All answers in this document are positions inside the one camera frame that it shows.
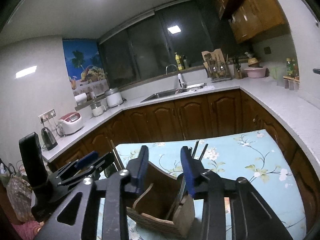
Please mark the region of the steel fork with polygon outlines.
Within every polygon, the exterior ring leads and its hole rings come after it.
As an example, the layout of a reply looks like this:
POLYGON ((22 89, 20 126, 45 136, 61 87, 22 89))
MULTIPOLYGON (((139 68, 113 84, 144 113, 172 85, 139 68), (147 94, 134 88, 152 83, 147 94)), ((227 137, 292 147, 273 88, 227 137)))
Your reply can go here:
POLYGON ((198 158, 199 160, 202 160, 207 148, 208 143, 204 139, 197 140, 191 152, 192 158, 198 158))

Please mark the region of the kitchen faucet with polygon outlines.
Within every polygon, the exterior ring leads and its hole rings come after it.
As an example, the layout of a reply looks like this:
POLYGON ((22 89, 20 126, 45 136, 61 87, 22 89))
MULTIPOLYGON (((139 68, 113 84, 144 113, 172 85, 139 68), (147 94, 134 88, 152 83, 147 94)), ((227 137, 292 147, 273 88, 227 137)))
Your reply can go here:
POLYGON ((165 73, 168 74, 168 69, 169 67, 173 67, 174 70, 178 71, 178 74, 177 74, 177 79, 178 79, 178 84, 180 86, 181 89, 184 89, 187 85, 186 83, 183 81, 183 77, 182 77, 182 74, 179 72, 178 70, 178 67, 175 65, 175 64, 169 64, 166 66, 165 68, 165 73))

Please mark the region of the dark kitchen window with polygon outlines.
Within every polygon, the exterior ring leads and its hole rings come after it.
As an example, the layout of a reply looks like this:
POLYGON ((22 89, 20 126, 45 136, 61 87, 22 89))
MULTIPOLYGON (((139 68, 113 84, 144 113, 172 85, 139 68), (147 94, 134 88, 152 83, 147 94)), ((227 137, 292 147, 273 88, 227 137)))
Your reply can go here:
POLYGON ((99 45, 111 87, 124 87, 173 70, 175 55, 189 67, 200 66, 203 51, 221 49, 233 56, 237 44, 213 0, 178 3, 138 21, 99 45))

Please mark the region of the wooden utensil holder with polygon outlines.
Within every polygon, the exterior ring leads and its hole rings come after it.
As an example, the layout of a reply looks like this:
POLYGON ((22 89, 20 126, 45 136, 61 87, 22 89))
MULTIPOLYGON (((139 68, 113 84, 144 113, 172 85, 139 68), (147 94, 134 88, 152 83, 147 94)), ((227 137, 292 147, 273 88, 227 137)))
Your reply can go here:
POLYGON ((127 215, 138 225, 178 238, 187 238, 195 219, 194 201, 185 194, 172 208, 180 190, 180 181, 148 162, 144 192, 129 202, 127 215))

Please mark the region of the black steel electric kettle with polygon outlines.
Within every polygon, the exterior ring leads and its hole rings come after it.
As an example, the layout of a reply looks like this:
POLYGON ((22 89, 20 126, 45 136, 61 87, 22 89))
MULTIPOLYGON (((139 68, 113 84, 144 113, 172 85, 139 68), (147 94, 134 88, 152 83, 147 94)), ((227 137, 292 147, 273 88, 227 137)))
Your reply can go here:
POLYGON ((48 151, 57 146, 57 141, 48 127, 43 127, 41 129, 41 137, 48 151))

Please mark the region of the floral blue tablecloth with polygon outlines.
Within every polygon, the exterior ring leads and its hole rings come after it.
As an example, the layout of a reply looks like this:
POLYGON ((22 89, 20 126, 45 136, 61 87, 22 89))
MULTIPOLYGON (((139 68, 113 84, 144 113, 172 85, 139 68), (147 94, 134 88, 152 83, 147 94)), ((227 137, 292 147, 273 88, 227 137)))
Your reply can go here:
MULTIPOLYGON (((194 147, 200 139, 148 142, 149 161, 164 172, 182 172, 180 150, 194 147)), ((204 139, 208 148, 202 158, 204 168, 220 177, 245 177, 267 201, 293 239, 306 236, 302 198, 292 171, 277 143, 266 130, 204 139)))

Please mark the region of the white pot with lid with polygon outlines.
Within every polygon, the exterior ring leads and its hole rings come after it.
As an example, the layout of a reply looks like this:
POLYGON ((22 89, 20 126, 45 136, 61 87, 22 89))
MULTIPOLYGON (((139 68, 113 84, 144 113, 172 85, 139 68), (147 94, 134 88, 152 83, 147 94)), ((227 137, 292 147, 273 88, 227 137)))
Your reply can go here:
POLYGON ((105 97, 109 108, 117 107, 123 103, 123 98, 118 88, 106 90, 105 97))

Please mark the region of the wooden cabinets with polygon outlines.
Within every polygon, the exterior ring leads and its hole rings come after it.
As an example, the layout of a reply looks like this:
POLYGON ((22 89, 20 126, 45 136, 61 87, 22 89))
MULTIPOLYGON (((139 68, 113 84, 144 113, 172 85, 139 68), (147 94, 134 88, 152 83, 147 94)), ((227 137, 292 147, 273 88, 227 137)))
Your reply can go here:
POLYGON ((261 104, 240 89, 121 111, 104 121, 49 162, 56 171, 92 151, 110 152, 112 145, 203 139, 265 129, 281 149, 302 196, 306 220, 319 218, 319 179, 296 140, 261 104))
POLYGON ((238 44, 290 32, 278 0, 214 0, 219 18, 227 21, 238 44))

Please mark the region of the countertop utensil rack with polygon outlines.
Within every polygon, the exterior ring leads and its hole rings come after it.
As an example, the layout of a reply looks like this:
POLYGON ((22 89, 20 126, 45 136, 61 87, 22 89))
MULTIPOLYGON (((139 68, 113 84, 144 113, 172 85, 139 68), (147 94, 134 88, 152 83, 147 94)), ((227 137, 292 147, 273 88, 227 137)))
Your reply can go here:
POLYGON ((232 79, 221 49, 216 49, 212 52, 202 51, 201 54, 207 76, 212 82, 228 81, 232 79))

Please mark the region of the knife block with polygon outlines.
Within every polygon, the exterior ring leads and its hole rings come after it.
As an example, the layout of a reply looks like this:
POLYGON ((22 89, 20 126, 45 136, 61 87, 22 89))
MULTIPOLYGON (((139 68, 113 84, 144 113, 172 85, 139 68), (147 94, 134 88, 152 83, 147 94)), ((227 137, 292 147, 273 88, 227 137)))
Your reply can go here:
POLYGON ((236 79, 242 79, 241 64, 237 56, 233 57, 234 76, 236 79))

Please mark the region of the tropical fruit poster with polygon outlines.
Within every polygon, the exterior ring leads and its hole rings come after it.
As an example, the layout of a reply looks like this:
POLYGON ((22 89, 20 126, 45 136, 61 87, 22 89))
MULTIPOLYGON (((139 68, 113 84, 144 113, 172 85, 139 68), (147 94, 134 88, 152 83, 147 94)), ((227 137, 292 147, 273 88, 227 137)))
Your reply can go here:
POLYGON ((63 40, 62 45, 73 95, 104 94, 108 81, 96 40, 63 40))

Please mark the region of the pink basin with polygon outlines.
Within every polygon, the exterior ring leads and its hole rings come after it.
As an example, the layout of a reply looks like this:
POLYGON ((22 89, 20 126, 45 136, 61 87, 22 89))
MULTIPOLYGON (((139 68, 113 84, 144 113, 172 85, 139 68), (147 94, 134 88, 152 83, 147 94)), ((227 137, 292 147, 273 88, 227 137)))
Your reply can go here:
POLYGON ((245 68, 244 71, 246 72, 247 76, 252 79, 263 78, 266 75, 266 68, 264 67, 258 67, 258 68, 248 67, 248 68, 245 68))

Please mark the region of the black frying pan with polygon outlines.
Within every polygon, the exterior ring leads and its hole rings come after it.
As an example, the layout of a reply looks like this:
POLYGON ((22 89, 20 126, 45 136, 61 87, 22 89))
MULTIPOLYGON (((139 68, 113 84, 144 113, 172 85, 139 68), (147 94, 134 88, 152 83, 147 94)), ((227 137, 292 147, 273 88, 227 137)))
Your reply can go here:
POLYGON ((320 74, 320 69, 314 68, 314 69, 313 69, 313 72, 314 72, 315 74, 320 74))

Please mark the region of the wooden upper cabinets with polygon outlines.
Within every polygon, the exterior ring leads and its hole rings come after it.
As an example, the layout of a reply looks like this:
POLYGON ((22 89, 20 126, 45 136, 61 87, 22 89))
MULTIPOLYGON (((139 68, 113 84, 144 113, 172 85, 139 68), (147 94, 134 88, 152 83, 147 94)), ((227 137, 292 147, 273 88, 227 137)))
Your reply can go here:
POLYGON ((278 0, 214 0, 219 18, 227 21, 238 44, 290 32, 278 0))

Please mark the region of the wall power outlet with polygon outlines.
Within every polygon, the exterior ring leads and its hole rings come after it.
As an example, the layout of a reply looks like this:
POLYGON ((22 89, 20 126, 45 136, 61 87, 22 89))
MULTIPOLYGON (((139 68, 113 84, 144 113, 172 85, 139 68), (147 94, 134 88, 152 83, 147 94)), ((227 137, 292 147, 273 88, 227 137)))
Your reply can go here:
POLYGON ((43 113, 43 114, 38 116, 39 121, 40 121, 41 124, 43 124, 44 122, 46 122, 46 121, 48 121, 48 120, 50 120, 50 119, 52 119, 54 117, 56 117, 55 109, 51 109, 51 110, 49 110, 49 111, 47 111, 47 112, 45 112, 45 113, 43 113))

